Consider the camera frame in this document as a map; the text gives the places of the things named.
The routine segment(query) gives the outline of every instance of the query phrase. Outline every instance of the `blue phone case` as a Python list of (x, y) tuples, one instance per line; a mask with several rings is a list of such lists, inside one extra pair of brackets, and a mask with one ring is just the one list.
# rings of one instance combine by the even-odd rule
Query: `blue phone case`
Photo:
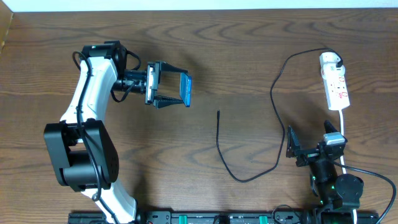
[(191, 105), (191, 89), (192, 89), (192, 77), (186, 73), (181, 73), (180, 79), (180, 97), (186, 107)]

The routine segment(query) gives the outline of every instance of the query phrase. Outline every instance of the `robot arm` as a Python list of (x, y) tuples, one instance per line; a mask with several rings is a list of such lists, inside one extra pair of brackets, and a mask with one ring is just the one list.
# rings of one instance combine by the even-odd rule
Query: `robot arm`
[[(102, 193), (96, 204), (106, 215), (108, 223), (133, 222), (137, 215), (136, 201), (118, 180), (118, 154), (104, 126), (109, 94), (123, 91), (125, 94), (122, 100), (129, 92), (146, 94), (145, 103), (153, 104), (156, 108), (180, 103), (188, 107), (192, 79), (186, 70), (165, 62), (149, 62), (146, 70), (137, 70), (139, 66), (132, 70), (126, 69), (127, 55), (136, 55), (127, 51), (119, 41), (84, 46), (82, 54), (91, 67), (91, 77), (83, 96), (80, 120), (99, 170)], [(82, 142), (77, 128), (76, 108), (87, 80), (88, 69), (82, 60), (80, 79), (72, 102), (59, 123), (46, 125), (44, 139), (60, 185), (70, 186), (74, 191), (93, 198), (98, 184), (88, 152), (70, 150), (70, 147)], [(181, 100), (157, 95), (162, 72), (180, 73)]]

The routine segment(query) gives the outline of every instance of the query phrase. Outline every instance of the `wood grain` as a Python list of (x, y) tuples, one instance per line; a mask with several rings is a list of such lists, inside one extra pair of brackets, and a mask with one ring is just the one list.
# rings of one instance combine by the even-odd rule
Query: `wood grain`
[[(75, 91), (72, 52), (114, 39), (144, 64), (165, 60), (193, 76), (191, 108), (155, 110), (139, 95), (109, 101), (106, 128), (121, 161), (119, 178), (141, 207), (263, 211), (318, 203), (308, 167), (296, 168), (284, 152), (275, 171), (235, 182), (215, 134), (220, 109), (221, 149), (238, 177), (273, 166), (282, 130), (269, 88), (289, 55), (323, 46), (339, 51), (347, 69), (346, 163), (398, 183), (396, 9), (18, 13), (0, 56), (0, 222), (65, 223), (71, 211), (97, 210), (58, 185), (43, 130), (59, 120)], [(292, 59), (274, 88), (283, 122), (308, 147), (322, 137), (325, 119), (338, 127), (318, 56)], [(160, 92), (178, 96), (178, 77), (164, 76)], [(381, 213), (391, 187), (355, 175), (365, 182), (361, 210)], [(395, 206), (385, 223), (397, 220)]]

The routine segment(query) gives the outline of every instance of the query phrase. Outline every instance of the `white cable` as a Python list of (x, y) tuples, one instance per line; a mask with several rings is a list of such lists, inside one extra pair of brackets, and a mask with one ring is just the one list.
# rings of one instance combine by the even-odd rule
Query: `white cable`
[[(342, 136), (344, 136), (344, 117), (343, 117), (343, 110), (339, 110), (338, 114), (340, 115), (340, 133)], [(340, 163), (341, 165), (345, 165), (344, 163), (344, 156), (340, 156)], [(345, 168), (341, 168), (343, 170), (343, 174), (347, 173), (347, 170)], [(353, 209), (351, 211), (351, 216), (353, 217), (354, 224), (358, 221), (358, 216), (356, 214), (356, 209)]]
[[(338, 114), (340, 115), (340, 133), (344, 136), (344, 118), (343, 118), (343, 110), (338, 110)], [(344, 156), (340, 156), (340, 163), (341, 165), (345, 165), (344, 163)], [(343, 173), (346, 174), (347, 171), (345, 168), (341, 168)]]

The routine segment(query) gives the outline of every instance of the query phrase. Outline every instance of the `black cable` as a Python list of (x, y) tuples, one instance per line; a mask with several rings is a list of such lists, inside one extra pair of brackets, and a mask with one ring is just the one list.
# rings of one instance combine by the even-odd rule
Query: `black cable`
[(225, 161), (224, 161), (223, 155), (222, 155), (222, 153), (221, 153), (221, 151), (220, 151), (220, 147), (219, 147), (219, 145), (218, 145), (218, 130), (219, 130), (219, 123), (220, 123), (220, 110), (217, 111), (217, 135), (216, 135), (217, 150), (218, 150), (218, 154), (219, 154), (220, 157), (221, 157), (221, 160), (223, 161), (223, 164), (224, 164), (226, 170), (229, 172), (230, 176), (231, 176), (234, 180), (238, 181), (239, 183), (247, 183), (247, 182), (250, 182), (250, 181), (252, 181), (252, 180), (255, 180), (255, 179), (261, 177), (262, 175), (268, 174), (269, 172), (273, 171), (273, 170), (278, 166), (279, 159), (280, 159), (280, 154), (282, 153), (282, 147), (283, 147), (284, 141), (285, 141), (285, 126), (284, 126), (282, 120), (281, 120), (280, 117), (279, 117), (278, 111), (276, 110), (275, 103), (274, 103), (274, 99), (272, 98), (272, 89), (274, 89), (274, 86), (275, 86), (276, 82), (278, 81), (278, 79), (279, 79), (279, 77), (282, 75), (282, 73), (284, 72), (285, 66), (286, 66), (286, 64), (287, 64), (287, 61), (289, 61), (289, 59), (291, 59), (292, 57), (294, 57), (294, 56), (296, 56), (296, 55), (300, 55), (300, 54), (304, 54), (304, 53), (308, 53), (308, 52), (314, 52), (314, 51), (317, 51), (317, 50), (329, 50), (329, 51), (331, 51), (331, 52), (337, 54), (337, 56), (340, 58), (340, 61), (337, 63), (337, 67), (340, 68), (340, 67), (343, 65), (343, 58), (341, 58), (340, 55), (339, 55), (337, 52), (335, 52), (333, 49), (330, 49), (330, 48), (328, 48), (328, 47), (324, 47), (324, 48), (320, 48), (320, 49), (306, 50), (306, 51), (303, 51), (303, 52), (299, 52), (299, 53), (293, 54), (293, 55), (291, 55), (290, 57), (288, 57), (288, 58), (286, 59), (284, 65), (282, 66), (282, 69), (280, 70), (279, 75), (276, 77), (276, 79), (274, 80), (274, 82), (273, 82), (272, 85), (271, 85), (271, 89), (270, 89), (270, 91), (269, 91), (269, 95), (270, 95), (270, 97), (271, 97), (271, 103), (272, 103), (272, 107), (274, 108), (275, 115), (276, 115), (276, 117), (277, 117), (278, 120), (279, 120), (280, 126), (282, 127), (282, 141), (281, 141), (281, 143), (280, 143), (280, 148), (279, 148), (279, 152), (278, 152), (278, 157), (277, 157), (277, 159), (276, 159), (276, 163), (275, 163), (275, 165), (274, 165), (273, 167), (271, 167), (270, 169), (268, 169), (268, 170), (266, 170), (266, 171), (264, 171), (264, 172), (261, 172), (260, 174), (255, 175), (254, 177), (248, 178), (248, 179), (246, 179), (246, 180), (238, 179), (237, 177), (235, 177), (235, 176), (232, 174), (232, 172), (230, 171), (230, 169), (228, 168), (227, 164), (226, 164)]
[(225, 217), (226, 215), (223, 215), (223, 214), (218, 214), (216, 217), (214, 217), (214, 220), (213, 220), (213, 224), (216, 224), (216, 222), (217, 222), (217, 220), (219, 219), (219, 218), (221, 218), (221, 217)]
[(377, 222), (376, 222), (376, 224), (379, 224), (379, 223), (381, 222), (381, 220), (387, 215), (387, 212), (391, 209), (392, 204), (394, 204), (394, 200), (396, 199), (397, 188), (396, 188), (396, 185), (393, 183), (393, 181), (391, 181), (391, 180), (388, 179), (387, 177), (384, 177), (383, 175), (377, 174), (377, 173), (375, 173), (375, 172), (371, 172), (371, 171), (367, 171), (367, 170), (362, 170), (362, 169), (359, 169), (359, 168), (350, 167), (350, 166), (346, 166), (346, 165), (341, 165), (341, 164), (339, 164), (338, 162), (335, 162), (335, 161), (333, 161), (333, 160), (329, 160), (329, 162), (331, 162), (332, 164), (334, 164), (334, 165), (336, 165), (336, 166), (340, 166), (340, 167), (342, 167), (342, 168), (345, 168), (345, 169), (353, 170), (353, 171), (356, 171), (356, 172), (362, 172), (362, 173), (364, 173), (364, 174), (373, 175), (373, 176), (378, 177), (378, 178), (381, 178), (381, 179), (387, 181), (389, 184), (391, 184), (391, 187), (392, 187), (392, 197), (391, 197), (390, 203), (388, 204), (387, 208), (385, 209), (385, 211), (383, 212), (383, 214), (381, 214), (381, 216), (379, 217), (379, 219), (378, 219)]
[[(139, 67), (141, 67), (141, 59), (139, 58), (139, 56), (136, 55), (135, 53), (129, 51), (129, 50), (127, 51), (127, 54), (133, 56), (134, 58), (136, 58), (136, 59), (138, 60), (138, 65), (136, 65), (136, 66), (133, 68), (133, 70), (138, 70)], [(128, 96), (128, 94), (130, 93), (130, 91), (131, 91), (131, 89), (133, 88), (133, 86), (134, 86), (134, 83), (132, 83), (131, 86), (129, 86), (129, 88), (124, 92), (124, 94), (123, 94), (123, 96), (122, 96), (122, 98), (121, 98), (120, 100), (118, 100), (118, 99), (116, 98), (116, 96), (114, 95), (114, 91), (111, 90), (112, 99), (113, 99), (115, 102), (117, 102), (117, 103), (123, 102), (123, 101), (126, 99), (126, 97)]]
[(101, 198), (101, 192), (102, 192), (100, 171), (98, 170), (98, 166), (97, 166), (97, 163), (95, 162), (95, 158), (94, 158), (93, 152), (91, 151), (90, 145), (88, 144), (88, 141), (87, 141), (87, 139), (86, 139), (86, 132), (85, 132), (85, 130), (83, 129), (83, 127), (81, 126), (81, 120), (80, 120), (80, 117), (81, 117), (81, 107), (82, 107), (82, 104), (83, 104), (83, 99), (84, 99), (84, 97), (85, 97), (86, 90), (87, 90), (88, 84), (89, 84), (89, 82), (90, 82), (90, 78), (91, 78), (91, 76), (92, 76), (91, 64), (90, 64), (89, 61), (87, 60), (86, 56), (83, 55), (83, 53), (81, 53), (81, 52), (74, 52), (74, 53), (72, 54), (72, 59), (73, 59), (73, 62), (75, 63), (75, 65), (77, 66), (77, 68), (78, 68), (79, 70), (80, 70), (80, 65), (79, 65), (79, 64), (77, 63), (77, 61), (76, 61), (76, 58), (75, 58), (75, 55), (76, 55), (76, 54), (78, 54), (78, 55), (80, 56), (80, 58), (83, 59), (83, 60), (85, 61), (86, 65), (87, 65), (87, 69), (88, 69), (88, 71), (87, 71), (86, 82), (85, 82), (85, 84), (84, 84), (84, 86), (83, 86), (83, 89), (81, 90), (81, 94), (80, 94), (80, 97), (79, 97), (79, 102), (78, 102), (77, 107), (76, 107), (76, 118), (77, 118), (77, 126), (78, 126), (78, 129), (79, 129), (79, 133), (80, 133), (81, 140), (83, 140), (83, 144), (84, 144), (85, 147), (86, 147), (86, 150), (87, 150), (87, 152), (88, 152), (88, 157), (90, 158), (90, 162), (91, 162), (91, 165), (92, 165), (93, 168), (94, 168), (95, 176), (96, 176), (96, 179), (97, 179), (97, 188), (98, 188), (98, 189), (97, 189), (97, 193), (94, 194), (94, 195), (93, 195), (93, 198), (92, 198), (93, 201), (96, 202), (96, 201), (98, 201), (98, 200)]
[(278, 208), (280, 208), (280, 207), (288, 207), (288, 208), (290, 208), (290, 210), (294, 213), (294, 215), (295, 215), (298, 219), (300, 219), (300, 215), (298, 215), (297, 212), (296, 212), (292, 207), (290, 207), (290, 206), (288, 206), (288, 205), (278, 205), (278, 206), (272, 211), (272, 213), (271, 213), (271, 218), (275, 219), (275, 217), (274, 217), (274, 212), (275, 212)]
[(111, 214), (111, 217), (113, 219), (114, 224), (119, 224), (118, 219), (116, 218), (116, 215), (112, 212), (112, 210), (105, 204), (105, 202), (100, 199), (99, 202), (101, 203), (102, 207), (105, 208), (105, 210)]

